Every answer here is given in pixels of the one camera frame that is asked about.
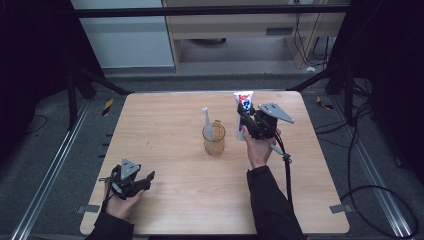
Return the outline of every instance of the table top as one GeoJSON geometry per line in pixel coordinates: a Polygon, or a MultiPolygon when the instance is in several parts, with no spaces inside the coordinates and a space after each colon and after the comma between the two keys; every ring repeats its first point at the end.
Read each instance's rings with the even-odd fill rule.
{"type": "MultiPolygon", "coordinates": [[[[295,123],[278,121],[287,153],[292,156],[293,204],[300,226],[308,233],[345,233],[344,213],[298,92],[255,91],[253,104],[276,102],[295,123]]],[[[236,100],[232,92],[137,93],[127,97],[99,178],[127,158],[142,169],[137,179],[156,171],[151,189],[130,217],[135,234],[256,234],[246,172],[246,143],[236,138],[236,100]],[[221,156],[203,146],[203,107],[211,121],[226,129],[221,156]]],[[[268,165],[286,194],[285,168],[273,152],[268,165]]],[[[89,204],[101,205],[104,182],[96,182],[89,204]]],[[[89,234],[99,213],[84,214],[80,230],[89,234]]]]}

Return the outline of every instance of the cable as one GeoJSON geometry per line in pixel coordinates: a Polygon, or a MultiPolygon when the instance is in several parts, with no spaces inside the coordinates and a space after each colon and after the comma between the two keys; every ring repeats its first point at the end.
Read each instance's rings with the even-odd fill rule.
{"type": "Polygon", "coordinates": [[[306,50],[305,50],[305,47],[303,45],[302,37],[300,36],[300,32],[299,32],[299,21],[300,21],[300,13],[297,13],[296,14],[296,29],[295,29],[295,32],[294,32],[294,46],[296,47],[297,52],[299,53],[300,57],[302,58],[303,63],[305,65],[309,66],[309,67],[315,67],[315,66],[320,66],[320,65],[325,64],[325,63],[315,64],[315,63],[310,62],[307,59],[306,50]],[[300,45],[302,46],[303,53],[300,51],[299,46],[297,45],[297,41],[296,41],[297,36],[299,36],[299,42],[300,42],[300,45]]]}
{"type": "Polygon", "coordinates": [[[353,132],[353,136],[352,136],[352,140],[350,142],[349,145],[349,150],[348,150],[348,162],[347,162],[347,181],[348,181],[348,192],[343,195],[340,198],[340,201],[342,201],[343,199],[345,199],[347,196],[350,197],[350,201],[352,202],[352,206],[355,209],[355,211],[358,213],[359,217],[366,223],[368,224],[371,228],[373,228],[374,230],[376,230],[377,232],[381,233],[382,235],[386,236],[386,237],[390,237],[390,238],[394,238],[394,239],[409,239],[412,238],[413,236],[415,236],[418,233],[418,229],[419,229],[419,221],[417,216],[415,215],[415,213],[413,212],[412,208],[408,205],[408,203],[403,200],[398,194],[396,194],[395,192],[393,192],[390,189],[381,187],[381,186],[376,186],[376,185],[365,185],[365,186],[361,186],[361,187],[357,187],[355,189],[352,189],[352,182],[351,182],[351,155],[352,155],[352,149],[353,146],[355,144],[355,138],[357,137],[358,133],[358,125],[357,125],[357,121],[359,119],[359,117],[361,116],[360,113],[366,109],[366,108],[362,108],[364,106],[368,105],[367,103],[362,105],[358,111],[356,112],[356,115],[354,117],[354,132],[353,132]],[[362,215],[362,213],[360,212],[359,208],[357,207],[354,197],[353,197],[353,193],[362,189],[366,189],[366,188],[378,188],[381,190],[385,190],[390,192],[393,196],[395,196],[398,200],[400,200],[400,202],[402,202],[402,204],[408,209],[408,211],[411,213],[411,216],[414,218],[414,222],[415,222],[415,230],[408,236],[403,236],[403,237],[398,237],[396,235],[393,235],[391,233],[385,232],[384,230],[378,228],[377,226],[375,226],[374,224],[372,224],[367,218],[365,218],[364,215],[362,215]]]}
{"type": "Polygon", "coordinates": [[[42,118],[44,118],[44,123],[40,127],[38,127],[37,129],[35,129],[35,130],[25,132],[25,134],[35,133],[35,132],[39,131],[40,129],[42,129],[44,126],[46,126],[46,124],[47,124],[47,117],[46,116],[44,116],[44,115],[35,115],[34,117],[42,117],[42,118]]]}
{"type": "Polygon", "coordinates": [[[6,12],[6,0],[2,0],[1,2],[3,3],[3,10],[0,12],[0,16],[6,12]]]}
{"type": "Polygon", "coordinates": [[[341,145],[341,144],[338,144],[338,143],[332,142],[332,141],[327,140],[327,139],[324,139],[324,138],[320,138],[320,137],[317,137],[317,138],[318,138],[319,140],[322,140],[322,141],[328,142],[328,143],[333,144],[333,145],[338,146],[338,147],[342,147],[342,148],[349,148],[349,146],[344,146],[344,145],[341,145]]]}
{"type": "Polygon", "coordinates": [[[294,207],[293,207],[293,197],[292,197],[292,192],[291,192],[291,176],[290,176],[290,163],[292,162],[292,160],[290,159],[290,154],[286,153],[286,151],[284,149],[283,140],[281,139],[281,136],[277,131],[274,133],[274,138],[277,141],[278,145],[280,145],[280,149],[283,153],[282,157],[283,157],[284,166],[285,166],[285,169],[286,169],[287,201],[289,202],[292,209],[294,209],[294,207]]]}

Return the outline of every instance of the black sleeve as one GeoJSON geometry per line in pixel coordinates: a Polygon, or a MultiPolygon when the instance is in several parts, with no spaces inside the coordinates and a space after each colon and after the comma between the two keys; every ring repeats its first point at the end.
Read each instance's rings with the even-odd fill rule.
{"type": "Polygon", "coordinates": [[[304,239],[294,211],[268,166],[247,172],[255,227],[261,240],[304,239]]]}
{"type": "Polygon", "coordinates": [[[131,240],[134,224],[101,212],[86,240],[131,240]]]}

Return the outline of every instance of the black curtain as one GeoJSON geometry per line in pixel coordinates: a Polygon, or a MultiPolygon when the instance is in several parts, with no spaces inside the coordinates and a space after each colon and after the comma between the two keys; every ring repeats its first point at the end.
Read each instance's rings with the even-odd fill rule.
{"type": "Polygon", "coordinates": [[[372,82],[371,103],[397,156],[424,183],[424,1],[352,0],[331,58],[330,92],[354,77],[372,82]]]}
{"type": "MultiPolygon", "coordinates": [[[[70,71],[83,66],[104,78],[69,0],[5,0],[0,4],[0,165],[24,134],[37,103],[67,88],[70,71]]],[[[90,82],[79,76],[79,81],[90,82]]]]}

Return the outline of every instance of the person's arm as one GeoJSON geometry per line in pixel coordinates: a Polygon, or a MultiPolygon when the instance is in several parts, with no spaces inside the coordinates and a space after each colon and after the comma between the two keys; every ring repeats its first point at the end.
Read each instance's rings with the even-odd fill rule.
{"type": "Polygon", "coordinates": [[[107,203],[106,212],[100,212],[94,229],[86,240],[131,240],[134,224],[127,222],[127,218],[143,192],[142,190],[126,200],[113,195],[107,203]]]}
{"type": "Polygon", "coordinates": [[[304,239],[302,229],[274,176],[266,165],[275,139],[255,140],[243,128],[252,170],[247,172],[255,227],[261,240],[304,239]]]}

